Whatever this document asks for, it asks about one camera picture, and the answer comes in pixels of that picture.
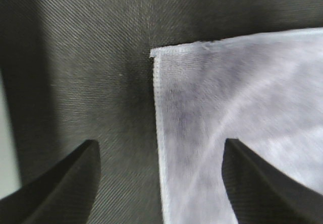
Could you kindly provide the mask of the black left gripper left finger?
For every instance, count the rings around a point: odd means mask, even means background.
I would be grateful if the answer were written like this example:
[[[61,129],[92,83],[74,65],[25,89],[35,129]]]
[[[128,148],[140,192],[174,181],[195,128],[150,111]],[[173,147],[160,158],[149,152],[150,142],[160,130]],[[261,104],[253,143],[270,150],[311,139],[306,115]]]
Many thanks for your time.
[[[1,199],[1,223],[87,223],[100,176],[99,143],[86,140],[45,174]]]

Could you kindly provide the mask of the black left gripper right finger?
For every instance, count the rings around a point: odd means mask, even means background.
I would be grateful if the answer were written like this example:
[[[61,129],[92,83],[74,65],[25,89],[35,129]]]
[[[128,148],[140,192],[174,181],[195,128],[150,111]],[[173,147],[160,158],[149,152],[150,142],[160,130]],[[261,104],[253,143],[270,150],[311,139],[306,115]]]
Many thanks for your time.
[[[226,139],[221,173],[238,223],[322,223],[322,195],[238,139]]]

